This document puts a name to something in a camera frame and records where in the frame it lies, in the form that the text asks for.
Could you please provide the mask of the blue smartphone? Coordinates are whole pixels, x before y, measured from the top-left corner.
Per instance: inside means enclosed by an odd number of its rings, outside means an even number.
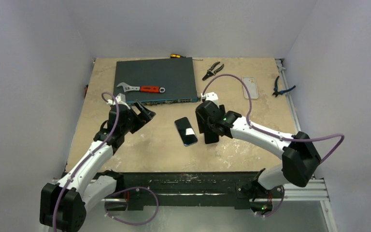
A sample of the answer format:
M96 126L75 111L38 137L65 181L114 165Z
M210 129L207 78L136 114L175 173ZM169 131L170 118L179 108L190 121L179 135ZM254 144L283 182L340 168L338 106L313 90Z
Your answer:
M174 124L184 146L190 146L198 142L196 134L187 117L175 120Z

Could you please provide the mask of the phone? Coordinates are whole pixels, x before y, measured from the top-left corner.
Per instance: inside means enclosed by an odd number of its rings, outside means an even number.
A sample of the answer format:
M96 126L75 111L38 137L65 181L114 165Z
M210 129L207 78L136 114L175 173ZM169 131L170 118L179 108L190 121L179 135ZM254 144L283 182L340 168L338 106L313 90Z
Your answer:
M259 93L257 89L257 81L254 77L243 77L243 83L246 88L243 87L243 94L245 99L256 100L259 98Z

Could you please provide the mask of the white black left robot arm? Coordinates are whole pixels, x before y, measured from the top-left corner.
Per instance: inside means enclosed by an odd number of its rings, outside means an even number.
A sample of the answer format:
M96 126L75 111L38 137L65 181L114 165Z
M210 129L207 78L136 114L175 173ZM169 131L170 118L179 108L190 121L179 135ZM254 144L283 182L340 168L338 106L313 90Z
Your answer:
M47 183L41 190L39 221L54 231L79 231L97 202L108 195L118 198L125 191L124 183L113 177L92 179L123 144L125 135L141 129L156 113L138 101L134 103L138 114L123 101L109 100L108 104L108 120L101 124L84 156L56 183Z

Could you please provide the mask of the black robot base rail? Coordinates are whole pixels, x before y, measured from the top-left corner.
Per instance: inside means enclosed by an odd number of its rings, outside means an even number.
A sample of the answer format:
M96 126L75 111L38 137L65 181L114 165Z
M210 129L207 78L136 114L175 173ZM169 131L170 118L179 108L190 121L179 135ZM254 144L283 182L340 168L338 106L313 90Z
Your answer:
M94 179L106 175L117 180L116 199L126 199L129 211L140 211L145 206L233 207L250 209L260 202L282 197L282 185L262 190L257 183L258 172L124 172L104 171Z

